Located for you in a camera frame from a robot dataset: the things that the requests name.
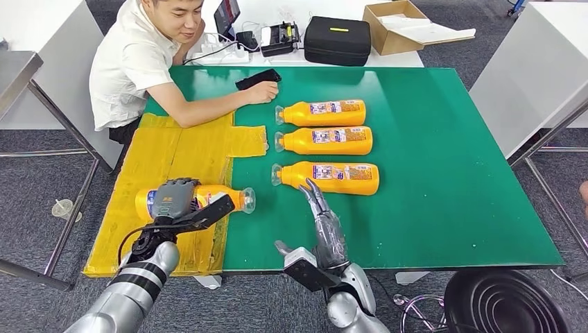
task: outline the orange bottle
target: orange bottle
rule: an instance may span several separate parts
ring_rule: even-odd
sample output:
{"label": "orange bottle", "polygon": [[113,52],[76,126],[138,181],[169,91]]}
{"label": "orange bottle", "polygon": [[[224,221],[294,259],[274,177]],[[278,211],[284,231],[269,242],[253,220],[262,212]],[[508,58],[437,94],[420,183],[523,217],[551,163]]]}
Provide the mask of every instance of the orange bottle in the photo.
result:
{"label": "orange bottle", "polygon": [[323,192],[371,196],[378,191],[378,167],[367,163],[298,162],[290,166],[272,166],[272,185],[286,184],[297,189],[308,187],[310,178]]}
{"label": "orange bottle", "polygon": [[293,133],[276,132],[275,149],[300,155],[366,155],[372,150],[369,127],[300,128]]}
{"label": "orange bottle", "polygon": [[[235,204],[234,212],[251,214],[255,210],[255,191],[251,187],[237,191],[225,185],[198,185],[194,189],[191,202],[193,211],[200,210],[210,204],[210,200],[219,193],[228,194]],[[143,220],[151,220],[151,207],[155,199],[156,189],[143,189],[135,196],[135,209]]]}
{"label": "orange bottle", "polygon": [[296,126],[359,126],[365,121],[365,103],[360,99],[319,103],[298,102],[276,107],[276,123]]}

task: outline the man's arm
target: man's arm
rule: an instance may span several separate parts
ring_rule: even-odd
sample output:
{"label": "man's arm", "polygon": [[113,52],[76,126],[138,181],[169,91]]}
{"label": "man's arm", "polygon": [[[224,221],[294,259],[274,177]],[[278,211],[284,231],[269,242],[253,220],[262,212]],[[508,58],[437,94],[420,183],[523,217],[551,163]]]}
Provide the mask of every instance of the man's arm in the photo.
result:
{"label": "man's arm", "polygon": [[198,40],[200,40],[200,38],[202,37],[202,34],[204,33],[205,26],[206,26],[206,23],[204,23],[204,20],[200,21],[200,24],[198,25],[198,30],[194,34],[194,37],[192,38],[192,40],[190,42],[187,42],[186,44],[182,44],[182,46],[180,46],[180,49],[178,50],[178,52],[175,54],[175,56],[173,56],[173,64],[174,65],[181,65],[184,63],[184,60],[186,59],[186,55],[188,54],[188,51],[190,51],[190,49],[194,45],[196,45],[196,42]]}
{"label": "man's arm", "polygon": [[247,104],[272,101],[278,93],[276,82],[262,82],[240,92],[215,99],[188,102],[175,83],[147,89],[159,105],[183,128],[215,120]]}

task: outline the black stool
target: black stool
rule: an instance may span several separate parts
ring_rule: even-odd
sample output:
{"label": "black stool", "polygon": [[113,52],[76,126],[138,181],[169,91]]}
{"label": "black stool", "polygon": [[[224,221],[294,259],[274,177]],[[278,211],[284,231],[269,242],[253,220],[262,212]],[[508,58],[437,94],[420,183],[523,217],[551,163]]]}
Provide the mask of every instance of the black stool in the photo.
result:
{"label": "black stool", "polygon": [[[415,306],[416,302],[424,299],[439,301],[444,307],[441,321],[446,322],[451,333],[476,332],[467,326],[487,333],[570,332],[562,310],[547,291],[518,271],[460,271],[450,279],[442,300],[439,296],[418,296],[409,300],[400,295],[395,295],[394,299],[397,304],[405,306],[405,311],[413,310],[419,317],[423,315]],[[401,332],[405,319],[403,314]]]}

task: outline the black cloth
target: black cloth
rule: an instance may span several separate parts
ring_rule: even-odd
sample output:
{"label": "black cloth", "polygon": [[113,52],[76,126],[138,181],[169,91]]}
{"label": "black cloth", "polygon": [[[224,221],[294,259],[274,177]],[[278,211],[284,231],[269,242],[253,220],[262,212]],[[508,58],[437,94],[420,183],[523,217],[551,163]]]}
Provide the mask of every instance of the black cloth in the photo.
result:
{"label": "black cloth", "polygon": [[140,121],[141,117],[135,119],[132,123],[126,124],[125,126],[108,128],[108,137],[112,141],[116,141],[120,144],[128,146],[132,140],[132,135],[135,133],[137,127],[139,127]]}

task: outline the robot finger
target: robot finger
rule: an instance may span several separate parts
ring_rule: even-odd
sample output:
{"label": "robot finger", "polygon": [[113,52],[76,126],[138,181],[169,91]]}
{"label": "robot finger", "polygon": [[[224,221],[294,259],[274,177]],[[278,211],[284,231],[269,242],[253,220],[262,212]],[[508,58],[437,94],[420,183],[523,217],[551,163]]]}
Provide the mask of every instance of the robot finger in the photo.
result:
{"label": "robot finger", "polygon": [[311,187],[320,210],[322,212],[328,212],[329,210],[331,210],[329,208],[329,204],[327,204],[327,201],[325,200],[325,197],[322,195],[322,191],[317,186],[317,184],[315,184],[310,178],[306,179],[306,183]]}
{"label": "robot finger", "polygon": [[313,192],[302,185],[300,185],[298,189],[304,193],[304,196],[306,196],[306,201],[309,202],[313,216],[316,219],[322,213],[322,211],[320,210],[320,206],[318,205]]}

